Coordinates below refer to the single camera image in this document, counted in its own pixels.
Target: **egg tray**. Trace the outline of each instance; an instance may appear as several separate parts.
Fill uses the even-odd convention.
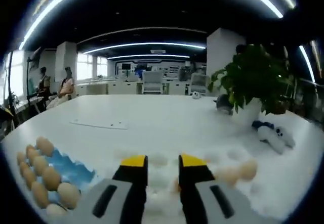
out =
[[[88,170],[85,165],[79,161],[73,162],[69,156],[66,154],[61,154],[56,148],[54,148],[52,157],[45,156],[49,166],[53,167],[61,175],[62,183],[70,183],[75,185],[80,193],[82,194],[89,188],[91,181],[98,177],[94,170]],[[43,183],[43,178],[41,176],[36,177],[36,181]],[[63,206],[60,203],[60,196],[56,191],[48,191],[48,197],[50,203]]]

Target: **black ceiling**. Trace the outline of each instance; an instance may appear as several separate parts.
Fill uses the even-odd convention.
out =
[[[14,48],[19,45],[27,27],[31,25],[32,20],[27,19],[27,15],[34,10],[38,0],[10,1],[16,4],[8,11],[9,15],[13,14],[13,10],[27,11],[26,16],[16,14],[14,17],[16,20],[24,17],[20,20],[22,30],[19,32],[15,29],[16,39],[12,43]],[[28,1],[32,2],[29,7],[25,5]],[[282,0],[271,1],[282,11],[288,10]],[[250,42],[274,42],[295,49],[318,36],[322,17],[319,17],[317,11],[319,1],[297,0],[298,6],[286,12],[284,18],[279,20],[258,0],[64,0],[41,22],[25,49],[35,50],[39,46],[55,48],[64,41],[78,43],[79,51],[149,41],[206,44],[206,37],[219,27],[236,31],[246,36]],[[177,27],[200,32],[134,29],[139,27]],[[134,30],[84,41],[97,35],[129,29]],[[159,48],[167,50],[168,54],[184,53],[181,51],[183,48],[177,51],[171,47]],[[152,47],[120,48],[102,51],[98,55],[146,54],[150,49]],[[307,71],[307,68],[302,67],[301,70]]]

